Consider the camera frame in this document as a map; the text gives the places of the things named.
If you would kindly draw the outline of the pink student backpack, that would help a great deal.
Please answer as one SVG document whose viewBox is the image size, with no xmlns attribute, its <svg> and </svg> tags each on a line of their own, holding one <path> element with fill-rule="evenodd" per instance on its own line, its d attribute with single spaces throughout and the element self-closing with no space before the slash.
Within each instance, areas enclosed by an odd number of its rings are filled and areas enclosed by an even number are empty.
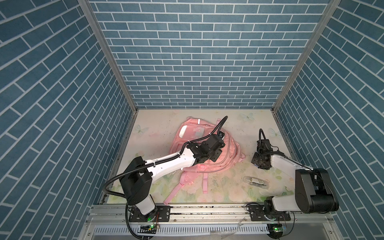
<svg viewBox="0 0 384 240">
<path fill-rule="evenodd" d="M 217 125 L 196 118 L 187 118 L 179 127 L 169 150 L 170 154 L 177 153 L 186 144 L 184 153 L 191 150 L 197 160 L 191 167 L 183 168 L 178 185 L 165 199 L 167 205 L 185 186 L 191 185 L 198 177 L 203 177 L 202 191 L 209 192 L 209 175 L 229 170 L 236 163 L 242 162 L 246 156 L 241 152 L 240 145 L 226 130 L 222 130 L 223 122 L 217 120 Z M 211 149 L 222 149 L 218 160 L 209 160 Z"/>
</svg>

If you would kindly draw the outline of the clear plastic pencil case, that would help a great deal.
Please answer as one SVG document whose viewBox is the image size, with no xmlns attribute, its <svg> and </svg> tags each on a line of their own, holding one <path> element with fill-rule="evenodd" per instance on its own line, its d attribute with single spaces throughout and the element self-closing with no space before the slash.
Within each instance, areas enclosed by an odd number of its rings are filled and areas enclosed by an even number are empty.
<svg viewBox="0 0 384 240">
<path fill-rule="evenodd" d="M 269 185 L 266 181 L 261 180 L 256 177 L 250 177 L 250 176 L 245 176 L 243 177 L 243 181 L 251 186 L 258 187 L 261 189 L 268 189 Z"/>
</svg>

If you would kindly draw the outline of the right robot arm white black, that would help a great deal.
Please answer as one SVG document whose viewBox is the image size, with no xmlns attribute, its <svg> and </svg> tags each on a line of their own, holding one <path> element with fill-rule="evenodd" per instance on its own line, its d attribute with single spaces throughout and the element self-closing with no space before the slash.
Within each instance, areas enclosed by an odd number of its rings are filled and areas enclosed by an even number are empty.
<svg viewBox="0 0 384 240">
<path fill-rule="evenodd" d="M 273 221 L 290 212 L 326 214 L 339 209 L 339 201 L 328 171 L 307 167 L 288 158 L 281 151 L 275 151 L 262 129 L 259 130 L 257 150 L 251 163 L 262 170 L 281 170 L 295 181 L 293 195 L 266 198 L 266 219 Z"/>
</svg>

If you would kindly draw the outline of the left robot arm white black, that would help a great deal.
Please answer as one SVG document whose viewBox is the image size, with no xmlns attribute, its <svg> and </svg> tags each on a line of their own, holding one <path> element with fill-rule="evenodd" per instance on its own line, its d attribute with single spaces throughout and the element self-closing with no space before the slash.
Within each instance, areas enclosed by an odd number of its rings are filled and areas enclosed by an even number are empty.
<svg viewBox="0 0 384 240">
<path fill-rule="evenodd" d="M 208 160 L 215 162 L 225 146 L 225 134 L 221 128 L 227 119 L 225 116 L 208 135 L 183 143 L 181 150 L 176 153 L 146 161 L 136 157 L 122 174 L 107 180 L 103 192 L 125 198 L 127 207 L 138 209 L 145 222 L 154 220 L 158 208 L 150 196 L 152 183 L 179 169 L 203 164 Z"/>
</svg>

